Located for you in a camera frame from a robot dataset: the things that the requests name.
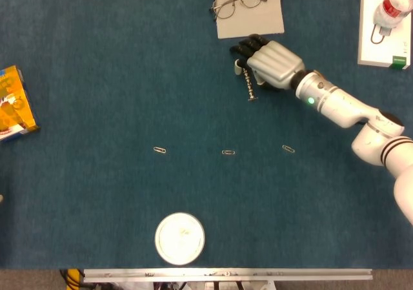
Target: yellow box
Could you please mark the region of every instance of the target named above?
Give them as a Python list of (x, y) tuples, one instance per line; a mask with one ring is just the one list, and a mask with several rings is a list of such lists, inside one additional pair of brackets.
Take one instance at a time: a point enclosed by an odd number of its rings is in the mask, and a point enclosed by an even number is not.
[(21, 71), (16, 66), (0, 70), (0, 141), (38, 128)]

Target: red bottle label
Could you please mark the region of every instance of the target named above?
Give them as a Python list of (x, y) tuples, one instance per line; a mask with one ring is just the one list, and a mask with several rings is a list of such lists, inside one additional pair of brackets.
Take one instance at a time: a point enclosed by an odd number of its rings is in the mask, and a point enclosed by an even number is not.
[(383, 8), (385, 9), (385, 12), (390, 16), (390, 17), (397, 17), (401, 11), (394, 8), (390, 0), (384, 0), (383, 1)]

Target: screw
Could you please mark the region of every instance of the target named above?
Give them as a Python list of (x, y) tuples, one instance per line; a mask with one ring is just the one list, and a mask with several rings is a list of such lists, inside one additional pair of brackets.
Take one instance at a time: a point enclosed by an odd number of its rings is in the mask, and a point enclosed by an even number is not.
[(251, 83), (250, 76), (248, 75), (248, 71), (245, 68), (243, 68), (243, 73), (244, 73), (245, 81), (247, 82), (248, 94), (250, 95), (250, 98), (248, 100), (254, 101), (257, 98), (254, 96), (254, 91), (252, 90), (252, 83)]

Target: paper clip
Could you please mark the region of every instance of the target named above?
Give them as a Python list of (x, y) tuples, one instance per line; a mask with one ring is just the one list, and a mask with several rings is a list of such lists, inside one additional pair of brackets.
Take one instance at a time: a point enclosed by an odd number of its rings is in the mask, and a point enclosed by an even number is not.
[(286, 146), (286, 145), (283, 145), (283, 149), (285, 151), (288, 151), (289, 153), (295, 153), (296, 152), (293, 148), (291, 148), (290, 146)]
[(163, 154), (166, 153), (166, 149), (160, 148), (160, 147), (154, 147), (154, 151), (159, 152), (159, 153), (163, 153)]
[(233, 150), (222, 150), (222, 154), (226, 156), (233, 156), (235, 154), (235, 151)]

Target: robot finger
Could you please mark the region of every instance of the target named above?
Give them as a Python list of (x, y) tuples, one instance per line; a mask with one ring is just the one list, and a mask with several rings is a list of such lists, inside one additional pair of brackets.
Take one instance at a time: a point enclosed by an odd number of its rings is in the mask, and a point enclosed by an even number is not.
[(257, 41), (261, 46), (265, 46), (267, 43), (270, 42), (269, 40), (265, 39), (263, 36), (258, 34), (251, 34), (248, 38)]
[(261, 43), (252, 38), (246, 38), (239, 42), (240, 45), (245, 45), (253, 51), (258, 51), (263, 46)]
[(232, 46), (230, 48), (231, 52), (237, 52), (241, 54), (243, 57), (250, 58), (254, 55), (254, 51), (252, 51), (250, 48), (248, 48), (245, 45), (238, 45), (238, 46)]

